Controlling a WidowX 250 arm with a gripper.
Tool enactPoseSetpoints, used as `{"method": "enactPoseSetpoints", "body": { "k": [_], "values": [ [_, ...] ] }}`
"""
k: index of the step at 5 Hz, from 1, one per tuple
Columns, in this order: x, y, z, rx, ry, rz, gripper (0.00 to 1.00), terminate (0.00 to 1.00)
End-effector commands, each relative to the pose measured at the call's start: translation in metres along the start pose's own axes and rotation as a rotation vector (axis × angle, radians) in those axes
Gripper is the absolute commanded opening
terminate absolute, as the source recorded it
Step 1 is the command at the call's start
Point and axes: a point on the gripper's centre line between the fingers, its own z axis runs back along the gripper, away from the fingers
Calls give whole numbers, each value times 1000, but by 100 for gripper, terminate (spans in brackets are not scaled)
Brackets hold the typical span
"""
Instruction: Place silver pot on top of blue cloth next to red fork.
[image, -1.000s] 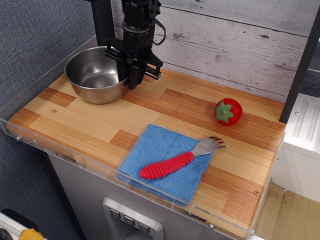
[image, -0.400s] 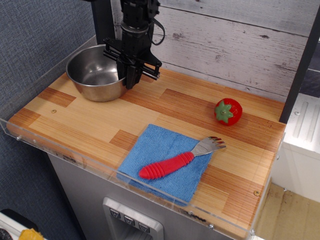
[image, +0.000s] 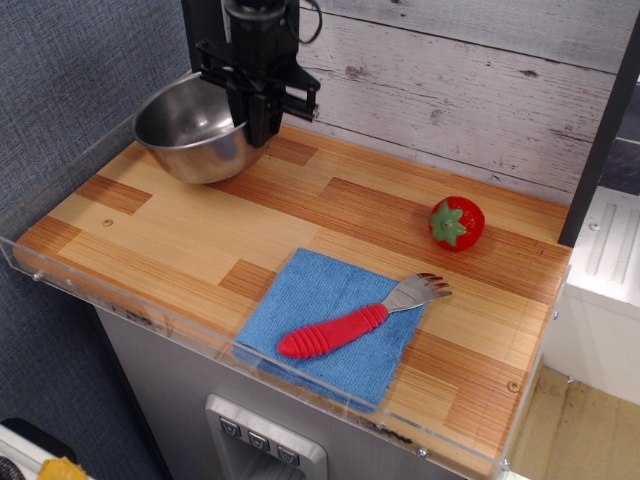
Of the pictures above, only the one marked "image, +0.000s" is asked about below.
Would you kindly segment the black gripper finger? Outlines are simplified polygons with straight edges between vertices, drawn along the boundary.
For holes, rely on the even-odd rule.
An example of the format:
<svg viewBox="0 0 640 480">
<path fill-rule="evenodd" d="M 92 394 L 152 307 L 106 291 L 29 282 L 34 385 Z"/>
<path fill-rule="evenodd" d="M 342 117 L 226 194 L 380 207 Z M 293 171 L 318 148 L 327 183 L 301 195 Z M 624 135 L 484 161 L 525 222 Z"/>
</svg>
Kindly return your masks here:
<svg viewBox="0 0 640 480">
<path fill-rule="evenodd" d="M 235 84 L 226 86 L 230 113 L 235 126 L 249 126 L 249 94 Z"/>
<path fill-rule="evenodd" d="M 277 97 L 251 94 L 247 99 L 250 143 L 261 148 L 279 133 L 283 116 L 282 102 Z"/>
</svg>

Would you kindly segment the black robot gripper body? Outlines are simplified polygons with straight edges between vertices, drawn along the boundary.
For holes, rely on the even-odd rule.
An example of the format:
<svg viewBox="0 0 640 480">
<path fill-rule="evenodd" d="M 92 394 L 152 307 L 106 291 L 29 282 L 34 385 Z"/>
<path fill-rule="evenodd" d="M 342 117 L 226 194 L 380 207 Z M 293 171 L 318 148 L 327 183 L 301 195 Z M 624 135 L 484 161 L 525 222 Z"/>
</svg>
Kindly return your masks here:
<svg viewBox="0 0 640 480">
<path fill-rule="evenodd" d="M 298 1 L 224 1 L 230 39 L 202 40 L 202 77 L 226 89 L 277 97 L 283 113 L 311 121 L 321 84 L 297 62 L 300 37 Z"/>
</svg>

